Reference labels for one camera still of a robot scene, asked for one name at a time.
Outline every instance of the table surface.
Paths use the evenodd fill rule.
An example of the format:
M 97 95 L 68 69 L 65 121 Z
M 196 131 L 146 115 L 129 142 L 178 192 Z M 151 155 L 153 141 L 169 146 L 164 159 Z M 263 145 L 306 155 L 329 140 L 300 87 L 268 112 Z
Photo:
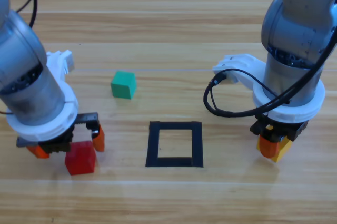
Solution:
M 321 112 L 277 164 L 256 150 L 255 118 L 218 118 L 203 105 L 224 55 L 266 60 L 260 31 L 271 1 L 39 0 L 33 29 L 47 51 L 73 52 L 67 81 L 81 112 L 99 112 L 106 151 L 94 174 L 71 177 L 64 153 L 38 160 L 18 149 L 1 117 L 0 223 L 337 223 L 334 55 Z M 112 97 L 117 70 L 135 72 L 132 100 Z M 215 98 L 225 110 L 253 107 L 240 84 L 218 86 Z M 150 121 L 202 122 L 204 168 L 146 168 Z M 89 139 L 75 129 L 74 141 Z M 191 133 L 161 132 L 159 155 L 190 156 Z

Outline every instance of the black tape square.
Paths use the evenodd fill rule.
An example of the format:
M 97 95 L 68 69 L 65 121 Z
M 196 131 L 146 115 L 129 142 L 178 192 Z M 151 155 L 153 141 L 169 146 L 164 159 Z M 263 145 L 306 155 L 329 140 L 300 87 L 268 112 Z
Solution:
M 192 157 L 158 157 L 160 130 L 192 130 Z M 204 167 L 201 122 L 151 121 L 146 167 Z

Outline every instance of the white bracket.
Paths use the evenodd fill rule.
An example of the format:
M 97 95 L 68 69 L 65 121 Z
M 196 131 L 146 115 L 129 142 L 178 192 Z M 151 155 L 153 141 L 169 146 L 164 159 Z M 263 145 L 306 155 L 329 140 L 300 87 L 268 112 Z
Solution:
M 254 75 L 257 79 L 263 82 L 266 63 L 249 54 L 228 55 L 219 64 L 213 67 L 214 74 L 225 69 L 241 69 Z M 258 84 L 250 76 L 238 72 L 226 72 L 227 76 L 233 83 L 242 82 L 248 89 L 253 91 L 253 101 L 256 107 L 260 107 L 268 102 L 270 99 L 264 94 L 263 87 Z M 303 105 L 297 107 L 279 106 L 272 111 L 266 113 L 270 119 L 283 123 L 302 123 L 315 117 L 324 102 L 325 87 L 321 80 L 319 80 L 315 95 L 313 99 Z

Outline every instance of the black mount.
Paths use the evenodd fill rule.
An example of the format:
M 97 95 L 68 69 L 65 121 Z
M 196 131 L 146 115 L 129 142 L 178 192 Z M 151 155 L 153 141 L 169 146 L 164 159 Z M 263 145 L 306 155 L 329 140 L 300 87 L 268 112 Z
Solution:
M 266 115 L 255 116 L 257 121 L 251 126 L 250 131 L 255 135 L 261 135 L 270 142 L 280 142 L 284 137 L 287 137 L 291 141 L 295 141 L 296 138 L 302 133 L 309 121 L 302 123 L 281 123 L 271 120 Z M 266 127 L 271 125 L 273 129 L 267 129 Z
M 75 125 L 85 124 L 88 130 L 91 130 L 91 137 L 95 138 L 100 133 L 100 121 L 98 120 L 98 113 L 81 113 L 78 114 L 74 123 L 61 135 L 48 141 L 32 142 L 18 137 L 16 146 L 18 148 L 35 147 L 39 145 L 47 154 L 53 152 L 69 152 L 70 143 L 73 141 L 73 131 Z

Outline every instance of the block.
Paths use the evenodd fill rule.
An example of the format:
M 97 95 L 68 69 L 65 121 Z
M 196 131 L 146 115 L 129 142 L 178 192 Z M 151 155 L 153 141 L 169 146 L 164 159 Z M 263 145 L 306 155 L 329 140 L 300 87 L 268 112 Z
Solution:
M 283 158 L 283 156 L 288 152 L 292 143 L 293 142 L 289 140 L 287 137 L 284 138 L 281 141 L 279 153 L 273 158 L 271 158 L 271 160 L 273 160 L 274 162 L 279 162 Z
M 266 158 L 272 158 L 277 155 L 280 151 L 280 143 L 279 142 L 270 142 L 264 137 L 259 137 L 259 146 L 261 154 Z
M 118 71 L 111 81 L 111 90 L 115 98 L 132 99 L 136 88 L 134 73 Z
M 105 134 L 103 132 L 103 129 L 100 125 L 100 132 L 98 133 L 98 135 L 93 138 L 93 146 L 95 148 L 96 151 L 98 152 L 104 152 L 105 149 Z
M 72 142 L 65 156 L 65 165 L 70 175 L 93 173 L 96 153 L 92 141 Z
M 279 162 L 283 157 L 284 155 L 288 152 L 288 150 L 290 149 L 291 147 L 291 144 L 292 144 L 292 141 L 289 140 L 287 137 L 284 138 L 281 142 L 280 142 L 280 145 L 279 145 L 279 152 L 274 155 L 273 157 L 271 157 L 270 159 L 273 161 L 273 162 Z M 260 150 L 260 137 L 259 137 L 259 140 L 257 141 L 257 146 L 256 146 L 257 150 L 261 151 Z
M 37 158 L 41 159 L 49 158 L 49 154 L 44 152 L 44 150 L 40 146 L 27 147 L 27 149 Z

